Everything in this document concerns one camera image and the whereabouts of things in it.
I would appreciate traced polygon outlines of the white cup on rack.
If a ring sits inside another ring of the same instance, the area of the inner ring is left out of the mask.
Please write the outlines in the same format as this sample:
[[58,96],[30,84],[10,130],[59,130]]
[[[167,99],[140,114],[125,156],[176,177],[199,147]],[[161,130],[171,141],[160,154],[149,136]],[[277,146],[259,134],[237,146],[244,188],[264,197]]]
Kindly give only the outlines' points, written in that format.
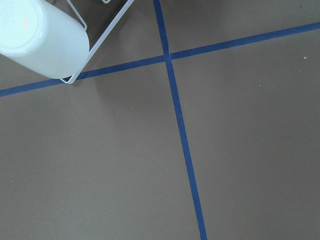
[[82,69],[90,42],[85,28],[45,0],[0,2],[0,53],[51,79]]

